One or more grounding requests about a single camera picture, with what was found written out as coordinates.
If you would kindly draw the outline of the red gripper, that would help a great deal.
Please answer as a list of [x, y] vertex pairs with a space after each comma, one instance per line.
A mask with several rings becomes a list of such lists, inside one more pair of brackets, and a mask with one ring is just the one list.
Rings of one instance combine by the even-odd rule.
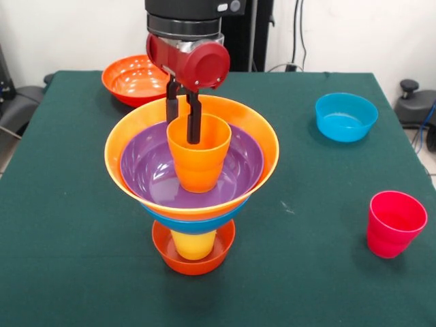
[[187, 141], [189, 144], [199, 144], [202, 105], [196, 92], [204, 88], [217, 88], [230, 70], [230, 55], [223, 45], [223, 35], [213, 40], [190, 42], [150, 34], [146, 41], [146, 52], [156, 67], [171, 75], [166, 85], [167, 123], [178, 117], [177, 95], [180, 83], [189, 90]]

